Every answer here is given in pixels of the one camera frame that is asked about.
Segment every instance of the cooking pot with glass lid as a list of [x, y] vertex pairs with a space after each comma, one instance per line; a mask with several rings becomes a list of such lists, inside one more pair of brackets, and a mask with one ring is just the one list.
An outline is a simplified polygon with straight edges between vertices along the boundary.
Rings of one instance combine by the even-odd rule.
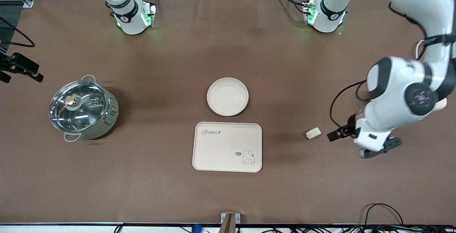
[[62, 87], [52, 98], [49, 108], [52, 125], [64, 132], [63, 138], [67, 142], [104, 135], [114, 126], [118, 116], [116, 98], [91, 75]]

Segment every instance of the white eraser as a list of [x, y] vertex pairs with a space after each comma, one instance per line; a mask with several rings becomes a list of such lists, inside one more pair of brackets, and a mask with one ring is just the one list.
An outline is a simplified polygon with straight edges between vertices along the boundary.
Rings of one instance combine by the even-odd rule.
[[446, 107], [446, 98], [437, 102], [432, 111], [440, 111]]
[[321, 131], [320, 131], [320, 129], [318, 129], [318, 127], [306, 132], [306, 137], [308, 139], [315, 139], [316, 137], [318, 137], [320, 135], [321, 135]]

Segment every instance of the blue object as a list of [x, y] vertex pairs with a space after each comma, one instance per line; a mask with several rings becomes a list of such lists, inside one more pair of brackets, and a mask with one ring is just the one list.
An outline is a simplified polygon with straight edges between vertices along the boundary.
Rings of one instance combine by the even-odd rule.
[[199, 224], [195, 224], [192, 226], [192, 233], [201, 233], [202, 227]]

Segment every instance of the bunny face illustration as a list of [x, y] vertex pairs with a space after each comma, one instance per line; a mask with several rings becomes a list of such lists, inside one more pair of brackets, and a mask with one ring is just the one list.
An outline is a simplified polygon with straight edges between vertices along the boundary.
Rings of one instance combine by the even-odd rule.
[[244, 150], [244, 156], [242, 157], [242, 164], [243, 165], [254, 165], [255, 164], [255, 157], [253, 150]]

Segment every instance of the lid rim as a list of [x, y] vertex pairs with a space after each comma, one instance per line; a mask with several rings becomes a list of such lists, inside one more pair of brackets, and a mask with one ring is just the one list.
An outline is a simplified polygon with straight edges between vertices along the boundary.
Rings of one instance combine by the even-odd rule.
[[103, 95], [103, 100], [106, 100], [106, 92], [104, 91], [104, 88], [101, 87], [101, 86], [100, 86], [99, 84], [97, 84], [96, 82], [89, 81], [89, 80], [76, 80], [76, 81], [69, 82], [69, 83], [65, 84], [62, 88], [60, 88], [60, 89], [54, 94], [54, 96], [53, 96], [52, 99], [51, 99], [51, 103], [50, 103], [50, 105], [49, 105], [49, 120], [51, 121], [51, 124], [52, 124], [56, 129], [58, 129], [58, 130], [60, 130], [60, 131], [62, 131], [62, 132], [66, 132], [66, 133], [79, 133], [79, 132], [82, 132], [82, 131], [84, 131], [84, 130], [87, 130], [87, 129], [89, 129], [90, 127], [94, 126], [96, 123], [98, 123], [98, 121], [100, 121], [100, 119], [103, 118], [103, 116], [104, 116], [105, 113], [106, 113], [106, 110], [108, 109], [108, 106], [109, 106], [109, 105], [108, 105], [106, 102], [103, 102], [103, 109], [101, 110], [101, 113], [100, 113], [100, 115], [98, 116], [98, 118], [97, 118], [95, 121], [93, 121], [93, 123], [91, 123], [89, 126], [86, 126], [86, 127], [82, 128], [82, 129], [70, 130], [70, 129], [67, 129], [67, 128], [63, 128], [63, 127], [60, 126], [60, 124], [56, 124], [56, 123], [54, 123], [54, 121], [52, 121], [52, 116], [51, 116], [50, 111], [51, 111], [52, 105], [54, 104], [54, 102], [55, 102], [57, 96], [60, 96], [60, 95], [64, 94], [64, 93], [65, 93], [64, 90], [65, 90], [66, 88], [70, 87], [70, 85], [73, 85], [73, 84], [75, 84], [75, 83], [82, 83], [82, 82], [84, 82], [84, 83], [90, 83], [90, 84], [92, 84], [93, 86], [98, 87], [99, 90], [100, 90], [100, 92], [101, 92], [102, 95]]

